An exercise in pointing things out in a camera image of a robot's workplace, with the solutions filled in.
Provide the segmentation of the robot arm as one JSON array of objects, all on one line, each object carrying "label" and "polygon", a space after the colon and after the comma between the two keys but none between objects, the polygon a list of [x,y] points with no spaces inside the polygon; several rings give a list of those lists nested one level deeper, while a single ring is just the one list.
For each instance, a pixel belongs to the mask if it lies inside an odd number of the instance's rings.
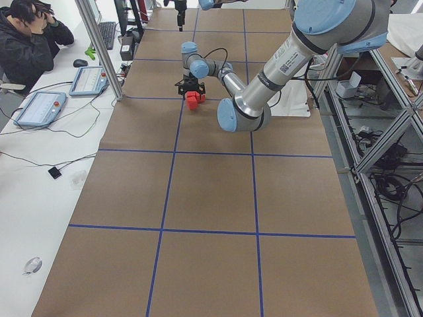
[{"label": "robot arm", "polygon": [[198,81],[215,77],[230,98],[217,108],[221,129],[228,132],[257,131],[271,117],[268,101],[312,57],[336,46],[339,53],[367,52],[387,41],[390,1],[300,1],[294,13],[291,33],[274,52],[255,78],[245,85],[226,61],[206,59],[198,54],[194,42],[181,45],[183,79],[176,84],[185,95],[205,87]]},{"label": "robot arm", "polygon": [[[216,8],[220,8],[223,4],[226,3],[234,3],[234,2],[238,2],[238,0],[234,0],[234,1],[228,1],[228,0],[198,0],[198,4],[200,6],[200,8],[204,11],[210,10],[210,9],[216,9]],[[180,32],[183,31],[183,26],[185,24],[185,15],[186,15],[186,10],[187,10],[187,1],[173,1],[174,3],[174,8],[177,11],[177,25],[178,25],[178,30]]]}]

